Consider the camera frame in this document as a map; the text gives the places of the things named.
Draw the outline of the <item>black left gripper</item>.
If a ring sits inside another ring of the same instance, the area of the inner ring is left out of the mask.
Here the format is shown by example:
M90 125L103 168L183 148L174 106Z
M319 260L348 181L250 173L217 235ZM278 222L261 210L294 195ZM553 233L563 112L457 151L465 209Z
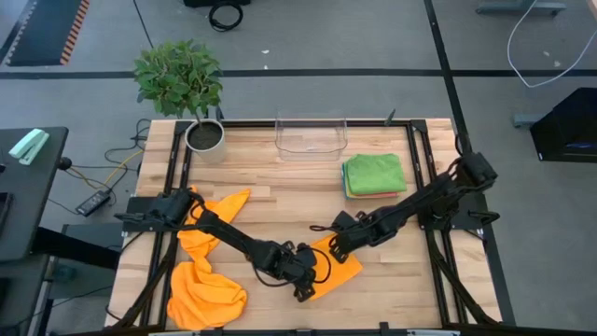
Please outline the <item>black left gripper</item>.
M296 250L285 250L282 257L282 278L295 285L293 296L298 302L304 302L315 294L316 270L303 265L295 258Z

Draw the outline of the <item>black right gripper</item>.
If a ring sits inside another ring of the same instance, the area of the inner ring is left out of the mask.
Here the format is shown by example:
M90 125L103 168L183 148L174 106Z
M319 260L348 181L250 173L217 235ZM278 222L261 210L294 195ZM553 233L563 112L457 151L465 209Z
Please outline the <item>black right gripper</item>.
M334 259L343 264L350 253L363 246L375 246L385 242L390 237L390 226L383 221L374 220L371 223L359 224L347 231L337 232L329 240L329 251L334 253Z

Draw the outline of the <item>orange microfiber towel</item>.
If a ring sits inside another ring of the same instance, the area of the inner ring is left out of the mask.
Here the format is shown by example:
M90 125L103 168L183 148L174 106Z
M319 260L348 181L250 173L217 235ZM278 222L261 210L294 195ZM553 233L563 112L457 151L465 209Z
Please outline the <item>orange microfiber towel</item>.
M240 317L247 303L242 286L202 266L210 264L183 261L173 270L167 316L179 329L223 327Z
M312 242L310 246L314 248L317 264L314 266L316 270L315 280L313 284L315 294L310 298L310 301L315 301L335 288L345 284L347 281L357 276L362 270L363 266L354 255L350 255L343 263L338 263L329 252L329 240L334 234Z
M220 201L205 201L204 205L206 209L216 213L220 219L231 223L242 210L249 196L250 190L244 189L230 194ZM177 238L183 250L195 261L200 258L205 259L219 244L219 240L213 235L197 230L180 231L177 233Z

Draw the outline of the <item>yellow microfiber towel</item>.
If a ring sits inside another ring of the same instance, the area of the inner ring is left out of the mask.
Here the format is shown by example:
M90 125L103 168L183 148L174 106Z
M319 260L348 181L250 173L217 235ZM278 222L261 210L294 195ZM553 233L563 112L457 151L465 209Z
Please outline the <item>yellow microfiber towel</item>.
M356 195L353 194L349 188L349 180L348 180L348 175L346 173L346 169L345 169L345 164L343 163L341 165L341 178L342 178L342 185L343 185L343 190L345 193L345 196L347 199L367 199L367 198L371 198L372 194L365 194L365 195Z

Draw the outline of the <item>pink microfiber towel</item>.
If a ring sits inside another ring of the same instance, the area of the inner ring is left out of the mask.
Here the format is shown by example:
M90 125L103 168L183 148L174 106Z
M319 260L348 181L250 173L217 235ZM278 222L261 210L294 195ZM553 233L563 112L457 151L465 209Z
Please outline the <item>pink microfiber towel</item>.
M345 191L347 199L382 199L382 198L395 198L398 197L398 192L382 192L382 193L370 193L370 194L353 194L350 191Z

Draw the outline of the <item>green microfiber towel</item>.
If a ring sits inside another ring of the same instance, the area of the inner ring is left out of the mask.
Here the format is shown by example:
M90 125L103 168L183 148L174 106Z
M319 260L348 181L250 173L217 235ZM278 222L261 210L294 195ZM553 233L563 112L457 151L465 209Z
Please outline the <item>green microfiber towel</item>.
M343 167L348 188L354 195L407 190L401 160L396 154L356 154Z

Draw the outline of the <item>clear plastic bin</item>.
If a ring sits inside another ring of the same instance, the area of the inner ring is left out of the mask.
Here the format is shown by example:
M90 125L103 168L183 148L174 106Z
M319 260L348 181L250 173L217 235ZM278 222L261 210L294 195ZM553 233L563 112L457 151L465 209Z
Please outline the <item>clear plastic bin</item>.
M274 145L283 161L338 161L347 148L347 118L294 119L278 114Z

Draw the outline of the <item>white plant pot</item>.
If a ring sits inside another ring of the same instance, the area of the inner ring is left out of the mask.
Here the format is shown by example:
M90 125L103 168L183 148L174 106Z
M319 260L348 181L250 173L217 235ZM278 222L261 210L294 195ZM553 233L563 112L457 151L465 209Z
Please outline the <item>white plant pot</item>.
M185 132L185 143L207 164L218 164L227 157L225 130L215 119L192 121Z

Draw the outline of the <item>black power adapter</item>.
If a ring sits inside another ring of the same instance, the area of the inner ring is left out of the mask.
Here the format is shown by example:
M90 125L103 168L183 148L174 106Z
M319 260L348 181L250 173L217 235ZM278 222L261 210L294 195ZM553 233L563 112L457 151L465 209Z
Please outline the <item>black power adapter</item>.
M111 199L108 192L97 190L87 200L76 207L76 212L88 217Z

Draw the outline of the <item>green leafy plant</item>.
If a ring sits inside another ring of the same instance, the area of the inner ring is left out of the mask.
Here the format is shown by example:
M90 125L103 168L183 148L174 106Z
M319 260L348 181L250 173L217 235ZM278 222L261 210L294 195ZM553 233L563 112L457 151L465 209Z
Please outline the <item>green leafy plant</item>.
M134 60L137 101L150 101L154 110L181 119L186 113L201 120L221 104L220 62L203 44L192 40L165 42L143 50Z

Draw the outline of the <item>black cabinet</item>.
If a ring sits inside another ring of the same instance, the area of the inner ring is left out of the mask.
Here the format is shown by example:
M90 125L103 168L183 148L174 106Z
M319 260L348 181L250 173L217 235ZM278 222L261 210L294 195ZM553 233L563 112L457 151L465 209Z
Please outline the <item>black cabinet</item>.
M530 128L541 161L597 163L597 88L579 88Z

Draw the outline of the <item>black desk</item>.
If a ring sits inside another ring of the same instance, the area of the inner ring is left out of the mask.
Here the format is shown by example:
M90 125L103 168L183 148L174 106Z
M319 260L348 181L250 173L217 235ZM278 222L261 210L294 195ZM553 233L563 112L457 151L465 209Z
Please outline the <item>black desk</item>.
M6 221L0 227L0 262L22 259L30 253L43 215L58 163L62 156L68 129L45 127L49 139L30 165L22 165L9 151L28 132L25 129L0 129L0 193L13 196Z

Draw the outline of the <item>mint green stapler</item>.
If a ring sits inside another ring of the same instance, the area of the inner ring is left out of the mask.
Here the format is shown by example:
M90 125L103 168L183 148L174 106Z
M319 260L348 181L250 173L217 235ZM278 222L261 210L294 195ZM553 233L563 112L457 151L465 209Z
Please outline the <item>mint green stapler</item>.
M29 166L48 140L49 134L46 131L32 129L8 152L8 154L16 159L19 164Z

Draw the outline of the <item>black mat with orange stripes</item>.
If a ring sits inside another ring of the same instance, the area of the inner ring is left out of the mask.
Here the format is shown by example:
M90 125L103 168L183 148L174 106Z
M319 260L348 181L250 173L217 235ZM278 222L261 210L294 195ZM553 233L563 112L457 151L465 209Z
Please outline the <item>black mat with orange stripes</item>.
M89 9L90 0L32 0L7 47L5 64L68 64Z

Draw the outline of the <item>black metal table frame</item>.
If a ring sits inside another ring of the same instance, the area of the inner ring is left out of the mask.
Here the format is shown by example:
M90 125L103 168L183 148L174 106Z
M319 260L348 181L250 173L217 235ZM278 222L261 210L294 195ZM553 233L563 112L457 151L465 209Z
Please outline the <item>black metal table frame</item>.
M234 219L239 230L257 239L310 243L321 238L319 227L337 213L382 205L379 199L345 199L340 164L354 154L395 153L409 191L456 156L449 119L347 121L349 143L338 161L283 161L274 145L273 119L227 119L227 157L207 164L186 153L184 121L154 120L127 210L146 210L165 188L194 185L208 200L249 189L250 199ZM313 329L313 336L401 336L408 329L439 326L427 243L415 219L394 239L361 248L356 255L364 267L361 274L320 299L298 302L292 287L262 285L240 252L219 245L209 256L213 269L248 293L243 314L221 336L293 336L295 329Z

